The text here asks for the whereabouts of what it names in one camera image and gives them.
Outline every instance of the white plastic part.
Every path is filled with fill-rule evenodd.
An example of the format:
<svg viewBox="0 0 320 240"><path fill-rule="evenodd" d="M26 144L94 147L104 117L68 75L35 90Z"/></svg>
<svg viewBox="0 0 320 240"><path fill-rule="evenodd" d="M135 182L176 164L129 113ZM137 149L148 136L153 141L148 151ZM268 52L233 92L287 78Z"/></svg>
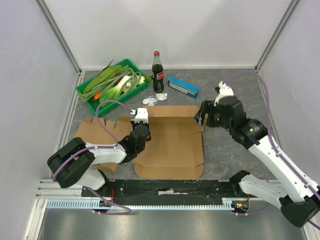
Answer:
<svg viewBox="0 0 320 240"><path fill-rule="evenodd" d="M220 99L227 97L227 96L234 95L234 91L232 90L232 88L227 86L223 81L219 82L218 87L220 88L219 95L215 98L214 106L219 104Z"/></svg>
<svg viewBox="0 0 320 240"><path fill-rule="evenodd" d="M149 123L148 110L146 108L143 108L143 107L139 107L137 109L137 113L136 113L136 116L134 118L134 122L135 123L140 123L141 121L143 123L146 123L146 124Z"/></svg>
<svg viewBox="0 0 320 240"><path fill-rule="evenodd" d="M156 100L164 101L168 98L168 93L156 93L155 94Z"/></svg>
<svg viewBox="0 0 320 240"><path fill-rule="evenodd" d="M149 104L154 104L157 100L154 97L149 98Z"/></svg>
<svg viewBox="0 0 320 240"><path fill-rule="evenodd" d="M105 179L100 172L89 168L76 184L97 190L105 184Z"/></svg>
<svg viewBox="0 0 320 240"><path fill-rule="evenodd" d="M115 163L119 164L122 162L122 160L126 157L126 151L121 146L118 145L116 147L113 147L113 144L110 144L109 146L113 148L99 148L99 146L108 146L108 145L97 145L97 144L91 144L87 143L85 145L86 147L95 147L94 149L90 149L89 152L94 154L94 161L90 165L90 168L88 168L83 176L80 178L80 180L76 183L77 185L86 186L89 188L92 188L93 190L97 190L101 188L103 184L105 184L105 179L101 175L101 173L94 169L94 165L97 164L103 164L103 163Z"/></svg>
<svg viewBox="0 0 320 240"><path fill-rule="evenodd" d="M278 209L281 208L279 198L284 198L288 192L280 183L269 183L266 180L256 178L252 174L242 178L239 183L242 191L267 201Z"/></svg>
<svg viewBox="0 0 320 240"><path fill-rule="evenodd" d="M94 147L94 146L108 146L106 144L91 144L87 143L86 147ZM121 146L118 145L113 148L95 148L89 150L89 152L94 154L94 161L92 162L91 166L96 164L104 164L104 163L115 163L119 164L122 160L126 157L126 150Z"/></svg>
<svg viewBox="0 0 320 240"><path fill-rule="evenodd" d="M285 164L285 162L283 162L281 158L277 156L268 136L265 136L259 140L259 142L259 145L253 145L250 147L249 151L258 157L280 181L292 201L295 203L302 202L305 201L305 196L311 197L314 195L309 188L305 187L304 183ZM282 152L281 148L277 144L275 144L275 146L280 152ZM311 178L302 172L285 153L282 153L281 155L284 156L290 165L294 167L301 176L304 177L304 179L309 183L310 186L313 187L313 189L317 189L318 184L315 181L311 180Z"/></svg>
<svg viewBox="0 0 320 240"><path fill-rule="evenodd" d="M149 98L143 99L143 100L142 100L142 103L143 103L144 105L149 104Z"/></svg>

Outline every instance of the green tray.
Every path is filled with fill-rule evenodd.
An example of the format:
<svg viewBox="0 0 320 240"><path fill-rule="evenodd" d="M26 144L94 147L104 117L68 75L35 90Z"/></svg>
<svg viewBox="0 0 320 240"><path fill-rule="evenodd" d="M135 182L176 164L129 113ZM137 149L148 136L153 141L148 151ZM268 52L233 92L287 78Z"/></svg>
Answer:
<svg viewBox="0 0 320 240"><path fill-rule="evenodd" d="M128 65L130 68L132 68L133 71L140 72L142 75L144 75L143 72L139 68L137 68L137 66L134 65L133 62L130 61L128 58L122 60L121 62L118 62L116 65L121 65L122 67L125 67L125 66ZM91 78L88 81L86 81L86 82L82 83L81 85L77 86L76 87L77 92L82 94L84 92L86 86L92 81L92 79L94 79L94 78ZM137 95L141 91L145 90L147 87L148 87L148 83L145 82L145 83L137 86L135 89L127 92L125 95L119 97L117 99L117 101L119 101L121 103L124 103L128 99L132 98L133 96ZM100 104L99 100L95 100L95 101L89 100L89 101L86 102L86 104L89 106L89 108L91 109L93 114L96 114L96 109L97 109L98 105ZM100 110L98 112L98 116L102 117L102 116L106 115L111 110L115 109L117 106L119 106L119 104L113 102L113 103L108 104L106 107L100 108Z"/></svg>

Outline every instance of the orange carrot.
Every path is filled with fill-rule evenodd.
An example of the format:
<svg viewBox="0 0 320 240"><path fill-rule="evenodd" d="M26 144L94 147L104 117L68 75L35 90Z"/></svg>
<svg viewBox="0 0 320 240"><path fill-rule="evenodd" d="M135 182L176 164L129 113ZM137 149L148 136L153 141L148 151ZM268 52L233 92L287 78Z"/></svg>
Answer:
<svg viewBox="0 0 320 240"><path fill-rule="evenodd" d="M96 95L94 95L94 100L97 100L98 98L100 98L101 92L97 93Z"/></svg>

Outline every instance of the blue box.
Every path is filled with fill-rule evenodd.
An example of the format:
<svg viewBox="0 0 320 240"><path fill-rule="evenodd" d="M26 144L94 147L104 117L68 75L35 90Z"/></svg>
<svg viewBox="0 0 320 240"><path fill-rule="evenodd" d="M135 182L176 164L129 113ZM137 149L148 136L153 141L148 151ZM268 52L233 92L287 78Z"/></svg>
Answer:
<svg viewBox="0 0 320 240"><path fill-rule="evenodd" d="M176 78L174 76L169 77L168 79L168 86L176 89L184 94L187 94L188 96L192 98L196 98L199 94L199 88L196 86L193 86L190 83L187 83L185 81L180 80L179 78Z"/></svg>

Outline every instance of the bottle label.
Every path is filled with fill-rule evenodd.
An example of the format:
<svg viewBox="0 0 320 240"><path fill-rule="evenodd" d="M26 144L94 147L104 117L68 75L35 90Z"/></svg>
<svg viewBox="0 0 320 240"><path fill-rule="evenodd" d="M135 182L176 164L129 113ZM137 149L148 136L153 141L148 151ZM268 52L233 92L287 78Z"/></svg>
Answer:
<svg viewBox="0 0 320 240"><path fill-rule="evenodd" d="M165 75L165 74L164 74L164 71L162 71L162 72L160 72L160 73L157 73L157 74L156 74L156 79L157 79L157 80L163 79L163 78L164 78L164 75Z"/></svg>

